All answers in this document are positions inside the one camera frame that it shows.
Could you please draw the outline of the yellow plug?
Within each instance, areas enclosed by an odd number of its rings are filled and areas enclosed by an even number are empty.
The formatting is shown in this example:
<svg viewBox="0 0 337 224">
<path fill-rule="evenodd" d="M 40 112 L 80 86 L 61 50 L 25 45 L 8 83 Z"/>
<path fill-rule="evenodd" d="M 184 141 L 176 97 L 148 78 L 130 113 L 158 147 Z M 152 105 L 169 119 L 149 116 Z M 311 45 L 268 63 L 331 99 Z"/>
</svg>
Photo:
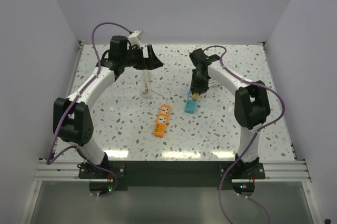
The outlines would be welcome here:
<svg viewBox="0 0 337 224">
<path fill-rule="evenodd" d="M 198 98 L 199 98 L 199 93 L 194 93 L 193 95 L 192 95 L 192 99 L 193 100 L 198 100 Z"/>
</svg>

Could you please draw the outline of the blue power strip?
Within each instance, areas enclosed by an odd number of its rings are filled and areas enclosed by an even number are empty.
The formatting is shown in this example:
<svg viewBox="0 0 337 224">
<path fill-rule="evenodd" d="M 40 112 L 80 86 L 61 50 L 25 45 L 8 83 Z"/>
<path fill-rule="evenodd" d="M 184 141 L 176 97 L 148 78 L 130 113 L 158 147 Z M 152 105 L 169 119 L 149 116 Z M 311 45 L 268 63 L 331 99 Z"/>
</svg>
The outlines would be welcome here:
<svg viewBox="0 0 337 224">
<path fill-rule="evenodd" d="M 189 90 L 184 107 L 184 112 L 188 114 L 194 114 L 197 107 L 197 100 L 193 100 L 192 95 L 193 93 Z"/>
</svg>

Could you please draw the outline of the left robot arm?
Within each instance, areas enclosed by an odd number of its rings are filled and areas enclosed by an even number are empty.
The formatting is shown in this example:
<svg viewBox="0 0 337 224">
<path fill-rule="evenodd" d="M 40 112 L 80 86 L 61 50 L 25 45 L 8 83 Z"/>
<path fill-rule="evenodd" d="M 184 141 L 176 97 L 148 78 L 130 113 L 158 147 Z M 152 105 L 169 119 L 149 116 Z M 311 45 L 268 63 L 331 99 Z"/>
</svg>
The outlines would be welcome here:
<svg viewBox="0 0 337 224">
<path fill-rule="evenodd" d="M 57 98 L 53 107 L 53 132 L 57 139 L 75 148 L 87 162 L 90 171 L 97 178 L 109 172 L 107 154 L 93 139 L 94 125 L 91 109 L 101 94 L 125 71 L 132 67 L 137 70 L 154 70 L 163 66 L 152 45 L 142 46 L 133 35 L 113 36 L 110 47 L 98 57 L 91 76 L 71 95 Z"/>
</svg>

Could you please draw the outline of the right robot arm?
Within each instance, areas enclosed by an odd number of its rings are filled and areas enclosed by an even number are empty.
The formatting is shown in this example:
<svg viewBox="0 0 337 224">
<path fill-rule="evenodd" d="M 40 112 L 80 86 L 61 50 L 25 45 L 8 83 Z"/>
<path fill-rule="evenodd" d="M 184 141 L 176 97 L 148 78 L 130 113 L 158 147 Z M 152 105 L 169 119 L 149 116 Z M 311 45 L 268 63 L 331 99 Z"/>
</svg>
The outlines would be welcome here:
<svg viewBox="0 0 337 224">
<path fill-rule="evenodd" d="M 271 113 L 264 82 L 245 80 L 225 67 L 220 56 L 207 56 L 202 49 L 192 51 L 189 57 L 195 67 L 190 85 L 194 98 L 208 91 L 210 79 L 219 82 L 234 95 L 234 117 L 241 126 L 234 171 L 238 177 L 247 178 L 259 163 L 257 129 Z"/>
</svg>

